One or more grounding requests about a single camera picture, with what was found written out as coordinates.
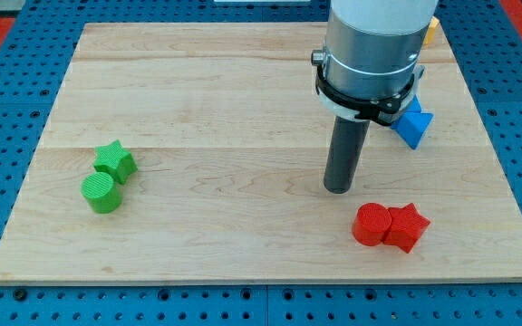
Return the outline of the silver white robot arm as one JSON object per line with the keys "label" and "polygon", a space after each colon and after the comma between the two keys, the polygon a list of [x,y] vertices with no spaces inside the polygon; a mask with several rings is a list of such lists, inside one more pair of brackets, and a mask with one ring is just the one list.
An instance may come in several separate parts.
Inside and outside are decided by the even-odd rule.
{"label": "silver white robot arm", "polygon": [[323,47],[312,52],[322,104],[352,122],[390,126],[408,109],[437,0],[332,0]]}

